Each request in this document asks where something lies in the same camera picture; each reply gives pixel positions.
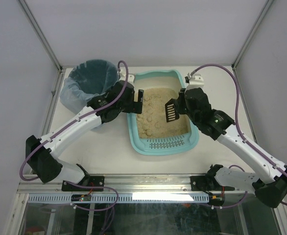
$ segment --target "blue litter box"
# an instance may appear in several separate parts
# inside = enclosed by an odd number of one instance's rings
[[[178,94],[185,84],[181,74],[176,70],[156,70],[135,74],[134,86],[136,91],[138,89],[171,88]],[[186,119],[188,133],[168,138],[142,139],[138,134],[136,114],[127,114],[132,146],[141,154],[159,156],[181,153],[194,148],[199,140],[198,128],[186,115],[181,115],[180,118]]]

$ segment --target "blue plastic bag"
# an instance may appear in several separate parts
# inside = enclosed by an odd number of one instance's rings
[[[89,60],[76,66],[64,80],[61,103],[78,114],[93,97],[105,93],[119,80],[117,68],[105,60]]]

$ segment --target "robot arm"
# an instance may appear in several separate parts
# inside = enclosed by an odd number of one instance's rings
[[[211,108],[202,90],[204,83],[199,74],[189,75],[185,79],[189,85],[181,89],[177,99],[171,99],[165,105],[167,122],[177,120],[179,115],[187,115],[203,134],[231,149],[255,171],[239,172],[214,165],[206,174],[207,181],[211,181],[206,185],[240,188],[255,193],[264,204],[276,208],[287,194],[287,178],[279,171],[280,168],[287,173],[287,165],[271,156],[244,133],[239,133],[234,120],[226,113]],[[270,158],[276,166],[270,164],[248,143]]]
[[[90,114],[93,110],[112,102],[121,92],[124,83],[125,81],[120,80],[105,94],[91,99],[87,106],[59,129],[42,136],[40,139],[31,136],[26,140],[26,156],[29,156],[36,147],[43,144],[27,162],[43,183],[58,178],[75,184],[83,184],[89,174],[78,164],[69,164],[58,159],[61,153],[89,130],[114,120],[120,112],[142,113],[144,92],[139,90],[138,101],[135,102],[134,87],[131,83],[127,83],[123,94],[114,105]]]

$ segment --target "white cable tray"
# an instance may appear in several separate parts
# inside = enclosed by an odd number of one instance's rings
[[[206,193],[192,193],[189,194],[193,201],[167,201],[167,200],[133,200],[131,193],[119,195],[117,203],[208,203],[209,196]],[[65,204],[71,203],[72,193],[58,194],[30,194],[28,198],[29,203],[43,203],[43,204]],[[115,194],[100,194],[95,193],[91,196],[91,201],[75,202],[78,203],[113,203],[116,200]]]

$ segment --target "enclosure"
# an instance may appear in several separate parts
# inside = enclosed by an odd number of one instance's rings
[[[25,140],[74,116],[59,94],[70,71],[91,59],[115,65],[122,59],[133,74],[177,70],[182,77],[206,63],[223,65],[239,82],[241,128],[287,164],[287,0],[0,0],[0,234],[23,234],[29,226],[40,227],[43,234],[101,230],[103,213],[69,205],[45,209],[68,204],[61,197],[74,195],[61,190],[62,181],[29,183],[18,174]],[[212,107],[234,117],[232,79],[218,68],[199,73]],[[202,196],[191,177],[214,164],[252,172],[235,153],[200,132],[190,151],[142,155],[131,145],[126,114],[87,132],[60,159],[103,177],[105,186],[125,200],[145,191]],[[25,169],[28,178],[30,173]],[[110,193],[94,192],[103,198],[82,205],[101,208]],[[225,191],[225,203],[243,195],[241,190]],[[126,219],[138,224],[124,226]],[[108,234],[140,234],[138,228],[144,232],[147,224],[155,234],[287,234],[287,207],[264,207],[252,194],[243,204],[221,210],[198,203],[130,200],[117,204]]]

